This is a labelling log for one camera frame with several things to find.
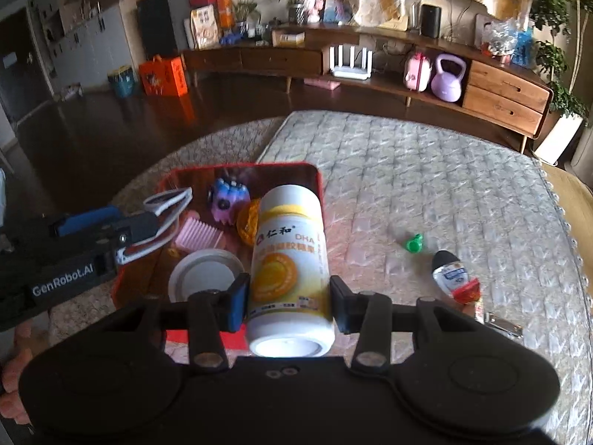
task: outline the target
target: purple toy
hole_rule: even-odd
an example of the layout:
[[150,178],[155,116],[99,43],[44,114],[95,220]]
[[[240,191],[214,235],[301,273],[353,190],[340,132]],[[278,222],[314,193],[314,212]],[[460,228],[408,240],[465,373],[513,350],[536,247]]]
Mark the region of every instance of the purple toy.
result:
[[212,217],[217,223],[234,226],[236,215],[241,208],[251,202],[247,187],[235,181],[225,182],[218,178],[210,188],[208,202]]
[[[455,76],[452,73],[444,72],[443,67],[441,67],[441,60],[455,62],[461,67],[461,73]],[[437,57],[435,67],[437,68],[437,74],[432,79],[432,93],[445,102],[457,102],[461,97],[461,80],[466,74],[466,62],[455,55],[442,53]]]

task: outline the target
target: wooden tv cabinet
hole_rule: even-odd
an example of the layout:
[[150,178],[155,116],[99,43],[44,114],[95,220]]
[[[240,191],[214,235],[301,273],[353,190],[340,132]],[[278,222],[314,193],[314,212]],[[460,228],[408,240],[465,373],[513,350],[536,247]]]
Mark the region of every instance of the wooden tv cabinet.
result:
[[[286,77],[286,91],[293,78],[316,78],[366,87],[405,97],[409,106],[414,99],[471,115],[523,135],[520,152],[528,138],[536,139],[548,113],[552,91],[531,70],[517,65],[501,65],[479,50],[442,39],[422,37],[395,30],[338,25],[283,25],[274,32],[305,32],[300,47],[256,47],[238,45],[208,50],[186,50],[182,58],[186,70],[200,72],[241,72]],[[468,71],[462,82],[458,102],[444,102],[430,87],[424,92],[408,90],[400,72],[374,73],[368,80],[338,79],[329,71],[331,45],[360,45],[361,37],[397,40],[434,58],[450,53],[464,59]]]

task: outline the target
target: black cabinet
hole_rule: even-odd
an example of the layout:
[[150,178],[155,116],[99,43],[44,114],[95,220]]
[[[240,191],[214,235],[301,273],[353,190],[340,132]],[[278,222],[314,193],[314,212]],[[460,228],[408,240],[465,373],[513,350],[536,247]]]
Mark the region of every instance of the black cabinet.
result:
[[183,20],[191,12],[189,0],[138,2],[138,26],[147,59],[175,57],[189,48]]

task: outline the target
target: small bottle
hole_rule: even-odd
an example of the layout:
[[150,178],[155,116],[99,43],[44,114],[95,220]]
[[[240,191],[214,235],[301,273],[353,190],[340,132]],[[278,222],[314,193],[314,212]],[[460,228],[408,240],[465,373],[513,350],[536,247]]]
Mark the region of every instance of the small bottle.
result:
[[246,338],[256,355],[322,356],[335,334],[321,204],[300,185],[260,202],[251,262]]
[[432,258],[432,278],[443,293],[458,303],[469,304],[481,297],[480,282],[470,279],[466,267],[449,251],[438,251]]

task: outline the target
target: human hand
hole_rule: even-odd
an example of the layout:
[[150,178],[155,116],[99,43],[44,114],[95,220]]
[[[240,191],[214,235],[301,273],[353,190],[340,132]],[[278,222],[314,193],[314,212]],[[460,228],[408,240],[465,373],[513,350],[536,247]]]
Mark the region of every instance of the human hand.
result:
[[[31,337],[31,325],[32,322],[29,320],[16,327],[14,335],[17,347],[20,340]],[[0,414],[4,418],[13,418],[18,425],[31,423],[19,396],[19,378],[32,359],[33,353],[25,347],[2,369],[2,386],[5,393],[0,396]]]

